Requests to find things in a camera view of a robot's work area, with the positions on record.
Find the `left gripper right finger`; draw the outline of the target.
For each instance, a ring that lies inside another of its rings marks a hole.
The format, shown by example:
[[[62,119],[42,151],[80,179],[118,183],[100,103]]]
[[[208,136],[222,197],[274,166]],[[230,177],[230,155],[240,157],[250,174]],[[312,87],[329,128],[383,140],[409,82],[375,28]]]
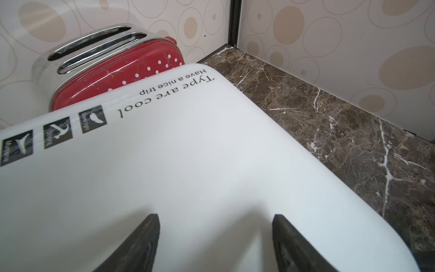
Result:
[[[284,215],[274,216],[272,229],[275,257],[280,272],[336,271]]]

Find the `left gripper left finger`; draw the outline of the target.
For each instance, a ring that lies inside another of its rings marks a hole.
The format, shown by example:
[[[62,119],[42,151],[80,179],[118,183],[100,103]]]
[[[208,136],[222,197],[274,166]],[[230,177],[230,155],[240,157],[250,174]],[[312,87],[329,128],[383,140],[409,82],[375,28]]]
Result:
[[[157,214],[148,215],[96,272],[150,272],[160,236]]]

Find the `white hard-shell suitcase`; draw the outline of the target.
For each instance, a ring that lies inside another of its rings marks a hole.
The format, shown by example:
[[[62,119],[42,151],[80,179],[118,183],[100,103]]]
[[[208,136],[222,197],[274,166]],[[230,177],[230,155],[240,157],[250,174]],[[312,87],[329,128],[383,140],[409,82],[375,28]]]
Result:
[[[419,270],[377,212],[206,65],[1,131],[3,272],[91,272],[150,214],[154,272],[276,272],[276,214],[337,271]]]

